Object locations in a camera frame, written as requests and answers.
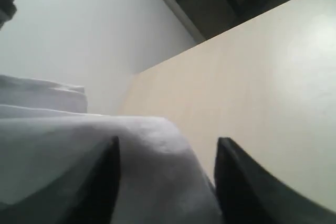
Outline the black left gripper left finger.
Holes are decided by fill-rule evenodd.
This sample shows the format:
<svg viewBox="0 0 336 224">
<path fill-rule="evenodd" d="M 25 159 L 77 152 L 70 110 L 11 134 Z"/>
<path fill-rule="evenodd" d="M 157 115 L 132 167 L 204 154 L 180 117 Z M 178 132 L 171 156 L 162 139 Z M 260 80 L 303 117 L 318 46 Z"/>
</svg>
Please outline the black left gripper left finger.
<svg viewBox="0 0 336 224">
<path fill-rule="evenodd" d="M 1 223 L 111 223 L 119 183 L 115 136 L 42 189 L 1 209 Z"/>
</svg>

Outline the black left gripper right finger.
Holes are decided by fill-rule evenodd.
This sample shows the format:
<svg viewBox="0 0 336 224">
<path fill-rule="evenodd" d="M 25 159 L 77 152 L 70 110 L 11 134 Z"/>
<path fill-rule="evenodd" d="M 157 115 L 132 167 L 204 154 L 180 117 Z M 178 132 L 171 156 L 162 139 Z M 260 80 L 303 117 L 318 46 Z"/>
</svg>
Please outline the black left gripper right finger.
<svg viewBox="0 0 336 224">
<path fill-rule="evenodd" d="M 335 212 L 299 194 L 229 137 L 220 137 L 214 167 L 224 223 L 335 223 Z"/>
</svg>

